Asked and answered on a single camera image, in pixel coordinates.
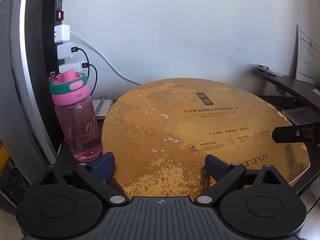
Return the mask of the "gold round box lid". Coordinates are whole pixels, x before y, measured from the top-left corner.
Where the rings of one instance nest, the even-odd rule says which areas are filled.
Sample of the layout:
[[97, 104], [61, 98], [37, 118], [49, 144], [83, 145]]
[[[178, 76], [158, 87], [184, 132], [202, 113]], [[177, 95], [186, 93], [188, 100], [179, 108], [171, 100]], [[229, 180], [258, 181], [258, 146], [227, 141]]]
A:
[[263, 99], [224, 83], [191, 78], [153, 81], [128, 91], [107, 113], [105, 152], [128, 197], [196, 197], [214, 184], [209, 154], [258, 170], [273, 165], [289, 184], [310, 167], [303, 143], [278, 144], [276, 127], [289, 120]]

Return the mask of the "white paper sheet stack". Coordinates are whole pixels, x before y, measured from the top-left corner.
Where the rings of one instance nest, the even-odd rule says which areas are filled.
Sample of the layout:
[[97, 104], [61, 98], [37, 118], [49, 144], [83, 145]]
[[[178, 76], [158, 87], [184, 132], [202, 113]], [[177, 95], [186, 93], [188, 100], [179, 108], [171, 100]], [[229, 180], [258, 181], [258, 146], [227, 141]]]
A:
[[320, 115], [308, 106], [285, 109], [281, 113], [294, 125], [304, 125], [320, 121]]

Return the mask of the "dark raised desk shelf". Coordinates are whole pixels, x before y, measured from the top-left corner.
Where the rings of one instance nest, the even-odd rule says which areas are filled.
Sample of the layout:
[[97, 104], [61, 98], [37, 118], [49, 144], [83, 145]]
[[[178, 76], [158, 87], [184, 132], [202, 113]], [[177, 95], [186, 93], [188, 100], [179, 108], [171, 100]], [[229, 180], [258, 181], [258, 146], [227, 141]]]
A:
[[263, 72], [254, 69], [255, 73], [262, 79], [274, 84], [277, 88], [289, 93], [290, 95], [297, 98], [299, 101], [303, 102], [314, 111], [319, 113], [320, 110], [320, 100], [319, 94], [314, 90], [319, 88], [310, 83], [304, 81], [296, 80], [289, 76], [269, 76]]

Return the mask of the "spiral notebook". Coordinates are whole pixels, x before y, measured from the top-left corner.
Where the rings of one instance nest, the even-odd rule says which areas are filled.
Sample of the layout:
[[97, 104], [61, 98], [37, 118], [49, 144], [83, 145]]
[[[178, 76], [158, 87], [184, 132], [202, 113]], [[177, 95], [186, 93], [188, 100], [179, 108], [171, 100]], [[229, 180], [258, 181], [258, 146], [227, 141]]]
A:
[[107, 99], [107, 96], [104, 95], [102, 98], [93, 100], [93, 107], [95, 116], [98, 120], [103, 120], [111, 107], [113, 106], [114, 101]]

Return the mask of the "framed certificate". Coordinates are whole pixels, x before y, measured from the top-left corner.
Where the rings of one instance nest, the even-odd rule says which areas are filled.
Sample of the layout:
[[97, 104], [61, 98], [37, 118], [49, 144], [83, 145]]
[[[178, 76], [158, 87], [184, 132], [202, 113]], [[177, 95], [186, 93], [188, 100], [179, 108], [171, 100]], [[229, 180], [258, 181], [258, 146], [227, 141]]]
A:
[[319, 45], [297, 25], [296, 80], [317, 85], [319, 81]]

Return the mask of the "grey computer monitor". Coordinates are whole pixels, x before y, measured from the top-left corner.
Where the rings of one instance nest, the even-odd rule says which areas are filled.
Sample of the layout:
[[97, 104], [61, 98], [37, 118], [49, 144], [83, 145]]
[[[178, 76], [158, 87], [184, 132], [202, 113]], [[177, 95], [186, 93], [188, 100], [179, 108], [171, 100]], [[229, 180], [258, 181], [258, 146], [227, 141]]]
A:
[[45, 3], [1, 1], [1, 138], [16, 164], [46, 165], [56, 159], [56, 115], [47, 83]]

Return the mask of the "pink water bottle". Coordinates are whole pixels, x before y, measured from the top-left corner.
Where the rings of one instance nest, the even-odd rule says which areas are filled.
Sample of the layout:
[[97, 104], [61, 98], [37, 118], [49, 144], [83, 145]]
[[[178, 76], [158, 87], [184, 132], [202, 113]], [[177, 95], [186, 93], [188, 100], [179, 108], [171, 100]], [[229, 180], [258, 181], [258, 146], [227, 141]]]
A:
[[102, 154], [101, 134], [94, 112], [87, 76], [70, 69], [51, 72], [49, 90], [55, 112], [73, 157], [89, 162]]

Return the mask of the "white charger bottom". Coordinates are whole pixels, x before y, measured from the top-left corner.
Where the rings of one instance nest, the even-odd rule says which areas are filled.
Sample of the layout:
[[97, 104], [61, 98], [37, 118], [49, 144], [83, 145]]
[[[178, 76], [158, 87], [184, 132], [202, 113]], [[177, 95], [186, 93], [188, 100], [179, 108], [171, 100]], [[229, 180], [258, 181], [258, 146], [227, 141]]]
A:
[[87, 66], [87, 62], [85, 62], [84, 60], [73, 63], [64, 63], [59, 65], [59, 73], [62, 74], [71, 69], [73, 69], [76, 73], [81, 73], [84, 72], [83, 66]]

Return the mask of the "white charger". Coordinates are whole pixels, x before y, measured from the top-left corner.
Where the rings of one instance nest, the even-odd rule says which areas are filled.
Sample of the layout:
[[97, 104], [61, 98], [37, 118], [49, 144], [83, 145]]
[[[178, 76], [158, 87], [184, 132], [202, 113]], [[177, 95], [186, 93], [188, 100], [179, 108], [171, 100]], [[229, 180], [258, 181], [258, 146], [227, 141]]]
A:
[[72, 59], [73, 54], [78, 51], [77, 46], [74, 46], [73, 42], [60, 44], [57, 46], [57, 59], [65, 60]]
[[54, 27], [54, 42], [55, 44], [67, 42], [70, 40], [70, 26], [60, 24]]
[[84, 60], [73, 63], [64, 63], [59, 65], [59, 73], [62, 74], [71, 69], [73, 69], [76, 73], [81, 73], [84, 72], [83, 66], [87, 66], [87, 62], [85, 62]]

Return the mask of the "white charger middle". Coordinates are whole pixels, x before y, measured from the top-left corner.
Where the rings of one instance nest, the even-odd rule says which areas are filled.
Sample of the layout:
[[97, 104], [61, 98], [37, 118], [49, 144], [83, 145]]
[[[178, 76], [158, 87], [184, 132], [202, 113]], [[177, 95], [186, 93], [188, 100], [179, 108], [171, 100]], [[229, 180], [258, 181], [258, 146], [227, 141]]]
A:
[[77, 46], [74, 46], [73, 42], [60, 44], [57, 46], [57, 59], [65, 60], [72, 59], [73, 54], [78, 51]]

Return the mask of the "white charger top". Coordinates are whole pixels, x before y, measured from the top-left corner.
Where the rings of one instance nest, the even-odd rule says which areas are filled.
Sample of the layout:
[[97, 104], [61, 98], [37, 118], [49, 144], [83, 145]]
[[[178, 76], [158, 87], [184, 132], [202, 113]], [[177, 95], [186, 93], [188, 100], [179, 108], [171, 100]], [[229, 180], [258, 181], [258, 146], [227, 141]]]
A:
[[70, 40], [70, 26], [60, 24], [54, 27], [54, 42], [55, 44], [67, 42]]

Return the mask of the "black power strip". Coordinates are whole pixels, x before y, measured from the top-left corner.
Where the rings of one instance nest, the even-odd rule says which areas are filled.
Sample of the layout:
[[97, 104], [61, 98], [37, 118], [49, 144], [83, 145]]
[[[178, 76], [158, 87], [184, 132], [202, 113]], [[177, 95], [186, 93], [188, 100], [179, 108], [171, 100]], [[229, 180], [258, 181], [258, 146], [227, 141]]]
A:
[[54, 71], [59, 72], [59, 65], [64, 60], [57, 59], [57, 45], [54, 42], [54, 28], [62, 24], [64, 12], [62, 10], [62, 0], [43, 0], [42, 4], [42, 37], [44, 49], [44, 61], [47, 75]]

